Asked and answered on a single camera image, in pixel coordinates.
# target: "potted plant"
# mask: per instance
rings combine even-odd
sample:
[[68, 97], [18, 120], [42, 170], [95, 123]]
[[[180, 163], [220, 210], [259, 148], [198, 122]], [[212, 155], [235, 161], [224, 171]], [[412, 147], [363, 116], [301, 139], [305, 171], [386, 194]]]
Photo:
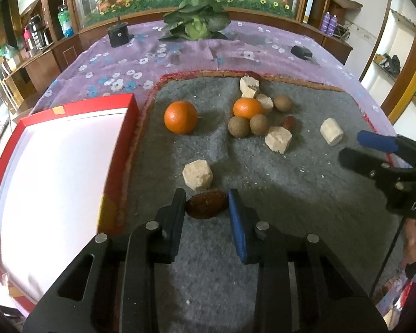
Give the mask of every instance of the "potted plant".
[[220, 33], [231, 20], [222, 5], [215, 0], [183, 0], [179, 8], [164, 16], [168, 31], [161, 41], [183, 38], [189, 41], [201, 39], [226, 39]]

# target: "water bottle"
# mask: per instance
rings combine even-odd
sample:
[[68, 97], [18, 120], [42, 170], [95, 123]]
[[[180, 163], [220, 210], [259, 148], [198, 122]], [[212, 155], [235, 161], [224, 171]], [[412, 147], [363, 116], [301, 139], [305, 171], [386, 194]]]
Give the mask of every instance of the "water bottle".
[[71, 18], [69, 16], [68, 7], [66, 5], [59, 6], [59, 23], [62, 27], [63, 35], [65, 35], [65, 37], [74, 35]]
[[334, 32], [336, 31], [337, 26], [338, 26], [338, 18], [336, 17], [336, 15], [331, 16], [329, 25], [326, 29], [326, 34], [328, 36], [333, 36]]
[[324, 34], [326, 34], [326, 30], [328, 29], [328, 25], [329, 25], [330, 20], [331, 20], [331, 15], [329, 14], [329, 12], [327, 12], [323, 16], [322, 25], [320, 26], [320, 29], [319, 29]]

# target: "gray felt mat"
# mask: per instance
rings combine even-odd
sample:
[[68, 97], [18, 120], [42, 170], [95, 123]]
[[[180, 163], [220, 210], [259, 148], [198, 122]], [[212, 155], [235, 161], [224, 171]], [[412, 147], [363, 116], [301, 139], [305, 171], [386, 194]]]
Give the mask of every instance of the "gray felt mat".
[[[134, 162], [127, 231], [153, 219], [177, 187], [192, 196], [183, 167], [206, 159], [214, 175], [212, 188], [237, 188], [245, 204], [285, 233], [318, 234], [368, 292], [398, 218], [386, 212], [385, 198], [373, 182], [337, 163], [339, 150], [361, 149], [356, 134], [370, 129], [354, 100], [346, 93], [262, 83], [261, 91], [270, 97], [290, 95], [296, 104], [293, 115], [301, 122], [281, 155], [262, 137], [237, 139], [228, 133], [238, 86], [234, 78], [200, 78], [170, 82], [157, 94]], [[163, 113], [175, 100], [189, 101], [199, 112], [198, 125], [189, 135], [175, 135], [164, 126]], [[334, 148], [319, 132], [330, 117], [345, 132]], [[275, 110], [270, 115], [273, 125], [283, 118]], [[161, 331], [248, 332], [256, 284], [257, 266], [243, 266], [236, 256], [227, 211], [207, 221], [186, 216], [176, 262], [156, 266]]]

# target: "orange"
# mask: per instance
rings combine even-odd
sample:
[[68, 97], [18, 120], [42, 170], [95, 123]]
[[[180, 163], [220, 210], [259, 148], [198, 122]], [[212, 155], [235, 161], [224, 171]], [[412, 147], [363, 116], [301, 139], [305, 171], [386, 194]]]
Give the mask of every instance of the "orange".
[[176, 134], [188, 134], [197, 124], [197, 110], [188, 101], [174, 101], [163, 116], [166, 127]]
[[263, 114], [263, 107], [256, 99], [241, 97], [234, 103], [234, 116], [251, 119], [254, 115]]

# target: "floral tablecloth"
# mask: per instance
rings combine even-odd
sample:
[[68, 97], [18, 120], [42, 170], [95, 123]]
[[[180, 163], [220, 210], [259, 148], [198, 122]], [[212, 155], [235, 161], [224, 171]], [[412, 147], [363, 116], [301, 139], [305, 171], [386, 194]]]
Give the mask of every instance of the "floral tablecloth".
[[[250, 22], [233, 21], [223, 31], [228, 40], [160, 42], [163, 22], [129, 27], [129, 44], [111, 48], [105, 36], [83, 52], [51, 84], [35, 106], [39, 112], [111, 94], [133, 93], [142, 109], [149, 90], [165, 74], [188, 70], [252, 70], [282, 74], [340, 87], [359, 104], [379, 133], [395, 134], [379, 106], [352, 73], [313, 39]], [[291, 48], [313, 53], [304, 61]]]

